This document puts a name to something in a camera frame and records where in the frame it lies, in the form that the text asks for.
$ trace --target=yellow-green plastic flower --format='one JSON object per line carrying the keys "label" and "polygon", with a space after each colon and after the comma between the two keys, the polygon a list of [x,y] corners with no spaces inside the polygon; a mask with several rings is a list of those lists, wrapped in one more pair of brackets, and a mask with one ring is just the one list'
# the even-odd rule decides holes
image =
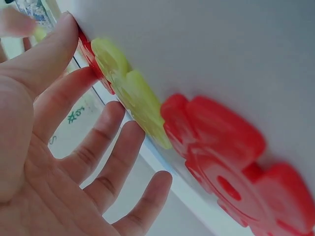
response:
{"label": "yellow-green plastic flower", "polygon": [[130,71],[127,59],[110,40],[97,38],[91,45],[99,68],[132,117],[160,146],[171,148],[160,115],[161,103],[141,73]]}

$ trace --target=white surface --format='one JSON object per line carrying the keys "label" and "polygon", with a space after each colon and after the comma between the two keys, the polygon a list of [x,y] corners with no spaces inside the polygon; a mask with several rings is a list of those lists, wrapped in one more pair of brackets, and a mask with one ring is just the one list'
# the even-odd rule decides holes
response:
{"label": "white surface", "polygon": [[[291,163],[315,196],[313,0],[67,5],[90,39],[112,38],[161,101],[175,92],[205,94],[251,121],[274,159]],[[180,160],[171,151],[165,157]]]}

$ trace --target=knuckle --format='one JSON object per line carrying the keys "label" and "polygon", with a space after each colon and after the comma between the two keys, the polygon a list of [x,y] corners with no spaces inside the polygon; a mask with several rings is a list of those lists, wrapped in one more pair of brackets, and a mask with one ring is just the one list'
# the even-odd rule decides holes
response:
{"label": "knuckle", "polygon": [[102,139],[104,139],[106,142],[112,141],[113,137],[111,137],[107,132],[104,132],[102,130],[96,129],[95,127],[92,128],[92,131]]}
{"label": "knuckle", "polygon": [[55,103],[56,106],[65,108],[65,109],[70,109],[73,105],[73,102],[71,101],[70,97],[67,95],[66,92],[63,92],[61,90],[59,91],[46,91],[47,96],[50,97],[50,101],[52,103]]}
{"label": "knuckle", "polygon": [[117,198],[118,191],[113,182],[107,176],[99,176],[96,178],[96,180],[108,190],[108,192],[112,195],[114,199]]}
{"label": "knuckle", "polygon": [[80,147],[73,151],[83,163],[89,168],[93,168],[96,162],[95,154],[88,147]]}
{"label": "knuckle", "polygon": [[142,232],[144,233],[144,229],[145,229],[145,223],[142,217],[138,216],[137,214],[131,212],[129,213],[127,216],[127,219],[131,222],[133,222],[135,225],[137,225]]}

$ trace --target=red plastic piece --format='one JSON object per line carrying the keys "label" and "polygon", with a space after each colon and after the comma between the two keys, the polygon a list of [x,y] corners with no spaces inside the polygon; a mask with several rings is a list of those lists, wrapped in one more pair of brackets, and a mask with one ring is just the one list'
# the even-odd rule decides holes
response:
{"label": "red plastic piece", "polygon": [[89,66],[93,69],[94,73],[100,78],[102,84],[111,94],[115,94],[114,90],[112,89],[111,83],[104,77],[102,71],[100,70],[96,59],[95,54],[92,51],[91,43],[87,40],[84,33],[79,30],[79,50],[82,52],[84,58],[88,62]]}
{"label": "red plastic piece", "polygon": [[263,170],[266,149],[252,125],[205,97],[171,96],[161,108],[164,128],[186,167],[218,204],[256,236],[313,236],[315,206],[288,164]]}

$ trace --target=skin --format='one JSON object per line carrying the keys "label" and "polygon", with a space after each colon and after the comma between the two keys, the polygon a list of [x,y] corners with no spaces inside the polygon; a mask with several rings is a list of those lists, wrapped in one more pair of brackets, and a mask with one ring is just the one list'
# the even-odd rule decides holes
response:
{"label": "skin", "polygon": [[[34,27],[33,20],[12,8],[0,12],[0,36],[26,37]],[[122,128],[99,176],[86,188],[79,187],[120,127],[125,110],[118,102],[105,106],[93,129],[69,156],[57,160],[49,151],[54,131],[97,81],[89,68],[55,81],[77,44],[76,22],[66,13],[54,32],[34,48],[9,61],[2,54],[0,235],[142,236],[167,199],[172,177],[159,172],[125,217],[113,224],[102,218],[119,195],[144,140],[143,130],[133,121]]]}

